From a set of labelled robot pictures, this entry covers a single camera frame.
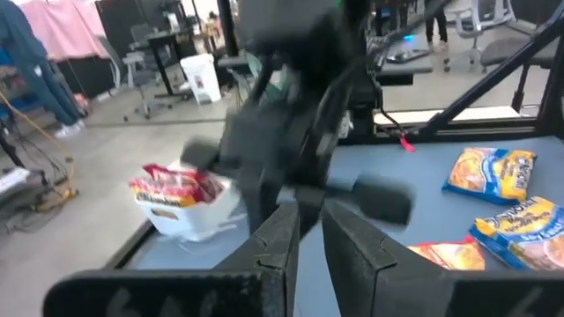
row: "chip bag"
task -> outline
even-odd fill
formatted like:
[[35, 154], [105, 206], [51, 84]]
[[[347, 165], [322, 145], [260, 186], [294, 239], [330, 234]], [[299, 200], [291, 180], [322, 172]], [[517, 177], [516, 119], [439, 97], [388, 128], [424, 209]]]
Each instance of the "chip bag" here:
[[564, 269], [564, 210], [544, 198], [476, 219], [470, 234], [513, 269]]
[[167, 207], [189, 207], [205, 202], [208, 198], [202, 195], [197, 186], [171, 186], [148, 178], [130, 181], [130, 188], [138, 202], [157, 203]]
[[472, 237], [462, 242], [424, 243], [409, 247], [445, 269], [483, 270], [486, 262], [479, 251], [478, 243]]
[[491, 203], [519, 203], [527, 197], [536, 157], [529, 151], [466, 148], [442, 188]]
[[223, 190], [223, 185], [216, 181], [209, 173], [200, 173], [198, 170], [169, 170], [164, 166], [157, 164], [148, 164], [143, 166], [151, 177], [168, 186], [176, 187], [199, 187], [202, 190], [203, 201], [209, 203], [213, 201]]

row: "pink cloth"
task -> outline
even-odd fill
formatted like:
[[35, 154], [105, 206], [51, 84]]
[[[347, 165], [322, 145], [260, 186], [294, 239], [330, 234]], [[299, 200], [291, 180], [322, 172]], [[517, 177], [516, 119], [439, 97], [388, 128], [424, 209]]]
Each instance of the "pink cloth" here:
[[93, 55], [109, 58], [108, 52], [96, 39], [97, 35], [106, 34], [93, 3], [83, 0], [51, 3], [33, 0], [19, 7], [51, 59], [60, 61]]

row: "desk leg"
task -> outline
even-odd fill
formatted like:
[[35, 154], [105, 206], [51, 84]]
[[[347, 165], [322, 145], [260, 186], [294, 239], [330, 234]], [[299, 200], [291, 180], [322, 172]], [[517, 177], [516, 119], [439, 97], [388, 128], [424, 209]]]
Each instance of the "desk leg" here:
[[[176, 54], [176, 59], [178, 60], [178, 63], [180, 63], [182, 52], [180, 51], [180, 45], [178, 45], [178, 41], [173, 42], [173, 50], [174, 50], [174, 53]], [[184, 77], [184, 80], [188, 80], [188, 78], [186, 77], [186, 74], [184, 74], [184, 70], [182, 70], [182, 76]]]
[[169, 96], [174, 95], [173, 88], [170, 86], [170, 81], [168, 81], [167, 70], [165, 70], [165, 65], [162, 64], [160, 60], [159, 50], [156, 46], [151, 45], [152, 54], [155, 56], [155, 62], [157, 63], [157, 67], [159, 67], [159, 73], [162, 77], [163, 83], [165, 83], [165, 87], [167, 88], [167, 93]]

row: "yellow snack bag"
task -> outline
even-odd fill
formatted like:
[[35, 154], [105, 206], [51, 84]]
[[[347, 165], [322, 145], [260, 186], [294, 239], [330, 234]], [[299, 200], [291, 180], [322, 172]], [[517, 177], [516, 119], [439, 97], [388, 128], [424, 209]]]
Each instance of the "yellow snack bag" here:
[[544, 198], [476, 219], [470, 234], [513, 269], [564, 269], [564, 210]]
[[409, 247], [431, 262], [445, 269], [483, 270], [486, 262], [479, 252], [478, 243], [468, 237], [463, 242], [425, 243]]
[[519, 203], [527, 197], [536, 157], [530, 151], [466, 148], [442, 188], [491, 203]]

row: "black desk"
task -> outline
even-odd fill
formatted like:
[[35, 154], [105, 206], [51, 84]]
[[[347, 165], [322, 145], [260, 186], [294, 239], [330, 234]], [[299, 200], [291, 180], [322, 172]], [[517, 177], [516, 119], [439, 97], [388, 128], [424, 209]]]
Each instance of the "black desk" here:
[[165, 65], [163, 64], [159, 56], [159, 48], [162, 48], [164, 46], [169, 46], [174, 51], [174, 54], [176, 55], [176, 58], [178, 59], [178, 63], [179, 63], [181, 58], [183, 58], [181, 47], [180, 44], [178, 43], [179, 36], [189, 36], [189, 33], [186, 31], [158, 32], [151, 34], [146, 38], [149, 48], [151, 49], [152, 54], [155, 56], [155, 62], [157, 63], [157, 67], [159, 67], [159, 72], [160, 75], [162, 76], [162, 81], [163, 83], [165, 83], [165, 87], [167, 88], [166, 94], [155, 95], [155, 98], [184, 96], [186, 94], [186, 92], [174, 91], [173, 87], [170, 85], [170, 81], [168, 80], [168, 75], [167, 75], [167, 70], [165, 69]]

